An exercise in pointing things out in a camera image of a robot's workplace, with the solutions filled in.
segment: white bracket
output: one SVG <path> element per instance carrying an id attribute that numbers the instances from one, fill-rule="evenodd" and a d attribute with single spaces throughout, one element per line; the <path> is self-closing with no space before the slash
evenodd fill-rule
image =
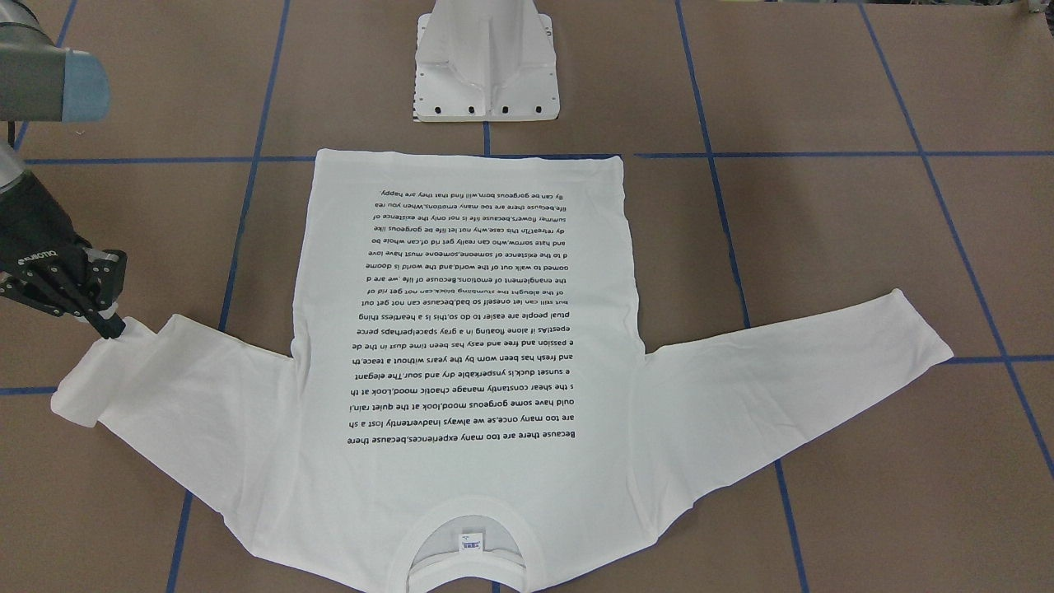
<path id="1" fill-rule="evenodd" d="M 413 118 L 539 121 L 560 114 L 552 19 L 533 0 L 436 0 L 417 20 Z"/>

